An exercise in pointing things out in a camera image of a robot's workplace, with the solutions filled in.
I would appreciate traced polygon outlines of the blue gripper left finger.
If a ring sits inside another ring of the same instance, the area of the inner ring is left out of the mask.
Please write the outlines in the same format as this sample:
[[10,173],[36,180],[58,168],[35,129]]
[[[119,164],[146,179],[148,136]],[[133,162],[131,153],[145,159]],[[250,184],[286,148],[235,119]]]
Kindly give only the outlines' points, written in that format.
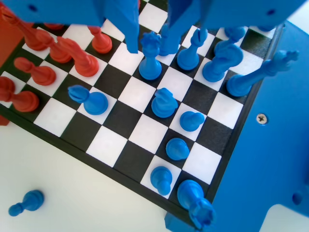
[[3,4],[26,22],[101,27],[107,19],[124,34],[128,51],[138,53],[137,0],[4,0]]

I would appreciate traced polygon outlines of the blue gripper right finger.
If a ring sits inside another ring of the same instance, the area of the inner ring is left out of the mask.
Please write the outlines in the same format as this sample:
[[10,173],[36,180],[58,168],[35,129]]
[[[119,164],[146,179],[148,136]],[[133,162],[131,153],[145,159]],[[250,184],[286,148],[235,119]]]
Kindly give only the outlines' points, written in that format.
[[236,26],[276,26],[304,0],[169,0],[168,39],[178,39],[192,25],[217,29]]

